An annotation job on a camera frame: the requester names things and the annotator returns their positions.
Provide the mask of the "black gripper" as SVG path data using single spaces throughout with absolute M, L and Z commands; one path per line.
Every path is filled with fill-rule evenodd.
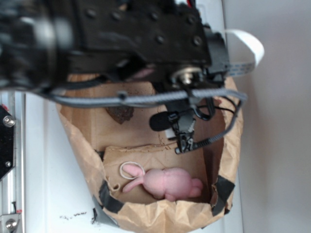
M 225 96 L 224 40 L 194 7 L 173 0 L 75 0 L 83 54 L 74 68 L 113 82 L 148 81 L 152 95 L 76 98 L 75 107 L 153 106 Z

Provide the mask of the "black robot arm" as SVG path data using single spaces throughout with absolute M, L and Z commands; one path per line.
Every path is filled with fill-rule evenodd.
M 150 107 L 220 95 L 225 42 L 194 6 L 173 0 L 3 0 L 0 88 L 80 107 Z M 151 82 L 159 94 L 70 98 L 114 82 Z

